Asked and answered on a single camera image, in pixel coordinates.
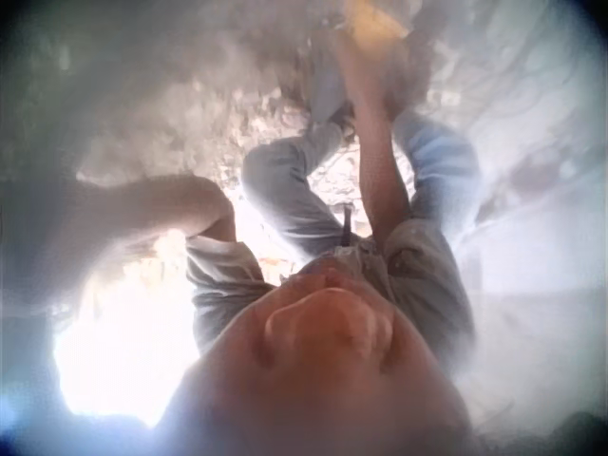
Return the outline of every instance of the gray shirt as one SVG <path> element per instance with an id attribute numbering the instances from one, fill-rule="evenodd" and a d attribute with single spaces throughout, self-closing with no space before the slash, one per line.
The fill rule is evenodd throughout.
<path id="1" fill-rule="evenodd" d="M 187 252 L 188 278 L 196 287 L 195 337 L 204 351 L 239 312 L 274 287 L 264 282 L 256 258 L 241 242 L 192 237 Z M 364 240 L 331 255 L 409 318 L 446 372 L 462 367 L 473 343 L 470 306 L 449 245 L 432 221 L 403 222 L 384 252 Z"/>

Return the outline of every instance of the nose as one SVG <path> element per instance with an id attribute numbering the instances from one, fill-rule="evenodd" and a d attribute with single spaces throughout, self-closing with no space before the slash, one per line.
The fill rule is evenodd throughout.
<path id="1" fill-rule="evenodd" d="M 273 313 L 265 339 L 279 356 L 308 349 L 347 350 L 364 359 L 383 351 L 391 338 L 389 321 L 361 297 L 325 289 Z"/>

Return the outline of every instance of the man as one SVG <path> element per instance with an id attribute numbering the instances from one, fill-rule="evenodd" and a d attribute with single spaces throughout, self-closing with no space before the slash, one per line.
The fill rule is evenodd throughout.
<path id="1" fill-rule="evenodd" d="M 354 107 L 372 239 L 340 247 L 342 227 L 306 181 L 338 148 L 337 124 L 248 155 L 247 197 L 310 262 L 272 289 L 236 243 L 230 215 L 189 239 L 203 355 L 160 425 L 167 453 L 476 451 L 448 380 L 470 350 L 473 324 L 442 235 L 455 241 L 474 215 L 475 155 L 447 129 L 402 114 L 395 137 L 416 173 L 409 201 L 385 93 L 346 35 L 332 47 Z"/>

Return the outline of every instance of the jeans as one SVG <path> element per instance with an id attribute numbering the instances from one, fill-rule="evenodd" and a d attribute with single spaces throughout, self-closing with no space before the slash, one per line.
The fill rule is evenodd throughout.
<path id="1" fill-rule="evenodd" d="M 446 126 L 407 112 L 396 119 L 393 137 L 402 175 L 404 160 L 414 171 L 412 215 L 437 221 L 453 248 L 479 209 L 482 180 L 471 144 Z M 341 140 L 340 128 L 326 123 L 304 137 L 261 145 L 243 164 L 247 200 L 302 263 L 339 246 L 342 239 L 342 224 L 307 181 Z"/>

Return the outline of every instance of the t-shirt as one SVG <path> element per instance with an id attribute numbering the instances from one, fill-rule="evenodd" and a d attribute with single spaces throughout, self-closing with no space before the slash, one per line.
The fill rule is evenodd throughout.
<path id="1" fill-rule="evenodd" d="M 238 313 L 274 287 L 264 282 L 256 258 L 241 242 L 191 237 L 187 252 L 188 279 L 195 285 L 195 338 L 204 352 Z M 404 221 L 384 252 L 366 239 L 327 255 L 397 306 L 447 373 L 466 363 L 474 339 L 470 306 L 454 256 L 434 222 Z"/>

